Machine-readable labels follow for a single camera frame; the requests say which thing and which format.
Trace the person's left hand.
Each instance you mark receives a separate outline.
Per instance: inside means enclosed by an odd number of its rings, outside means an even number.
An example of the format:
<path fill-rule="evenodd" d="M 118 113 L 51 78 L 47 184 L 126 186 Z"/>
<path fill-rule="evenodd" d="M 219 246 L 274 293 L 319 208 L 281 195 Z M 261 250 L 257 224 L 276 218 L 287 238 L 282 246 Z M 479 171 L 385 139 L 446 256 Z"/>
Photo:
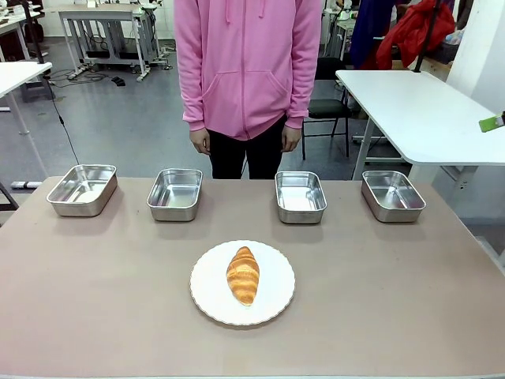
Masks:
<path fill-rule="evenodd" d="M 301 139 L 301 130 L 284 126 L 282 130 L 282 152 L 292 152 Z"/>

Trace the person's right hand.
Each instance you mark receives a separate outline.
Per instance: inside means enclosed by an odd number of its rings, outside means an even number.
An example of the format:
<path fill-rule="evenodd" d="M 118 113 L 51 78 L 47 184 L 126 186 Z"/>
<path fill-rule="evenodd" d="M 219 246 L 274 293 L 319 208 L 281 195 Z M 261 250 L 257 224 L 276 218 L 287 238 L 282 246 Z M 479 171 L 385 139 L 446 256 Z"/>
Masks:
<path fill-rule="evenodd" d="M 190 131 L 189 138 L 197 152 L 210 155 L 210 135 L 205 128 Z"/>

